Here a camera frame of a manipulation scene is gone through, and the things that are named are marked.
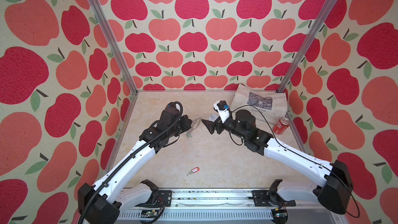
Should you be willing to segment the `metal car-shaped key holder plate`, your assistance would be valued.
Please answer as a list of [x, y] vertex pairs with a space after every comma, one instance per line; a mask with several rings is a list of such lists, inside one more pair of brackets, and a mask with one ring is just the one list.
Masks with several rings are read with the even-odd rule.
[[201, 120], [202, 118], [199, 117], [192, 121], [191, 128], [186, 132], [187, 138], [192, 138], [192, 132], [199, 127], [199, 125], [201, 124]]

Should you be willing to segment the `red framed tag with key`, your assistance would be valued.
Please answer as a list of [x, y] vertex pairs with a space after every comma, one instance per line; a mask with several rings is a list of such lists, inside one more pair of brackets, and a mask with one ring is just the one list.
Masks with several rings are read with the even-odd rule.
[[199, 172], [199, 171], [200, 171], [200, 168], [199, 168], [199, 167], [195, 167], [195, 168], [191, 169], [191, 170], [188, 172], [187, 175], [192, 175], [192, 174], [195, 174], [195, 173], [197, 173], [197, 172]]

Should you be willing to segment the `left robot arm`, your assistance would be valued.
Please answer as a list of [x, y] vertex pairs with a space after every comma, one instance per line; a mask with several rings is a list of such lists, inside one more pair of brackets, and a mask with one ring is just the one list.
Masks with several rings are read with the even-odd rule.
[[172, 137], [179, 137], [191, 128], [192, 120], [183, 114], [183, 105], [169, 103], [159, 120], [144, 130], [132, 150], [105, 176], [78, 190], [80, 224], [113, 224], [119, 214], [133, 207], [159, 208], [151, 220], [156, 222], [165, 210], [159, 202], [159, 188], [146, 179], [135, 188], [124, 191], [125, 185], [139, 169], [162, 148], [170, 146]]

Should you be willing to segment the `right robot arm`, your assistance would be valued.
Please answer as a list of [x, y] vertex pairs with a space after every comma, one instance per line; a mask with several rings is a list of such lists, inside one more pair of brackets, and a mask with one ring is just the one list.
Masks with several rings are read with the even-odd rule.
[[215, 121], [203, 120], [210, 134], [227, 131], [243, 141], [252, 152], [278, 160], [307, 176], [316, 184], [309, 194], [284, 194], [285, 201], [316, 200], [326, 209], [340, 215], [347, 213], [353, 191], [353, 183], [347, 165], [339, 160], [331, 163], [303, 153], [279, 142], [271, 134], [256, 127], [256, 118], [247, 110], [239, 110], [235, 118], [221, 114]]

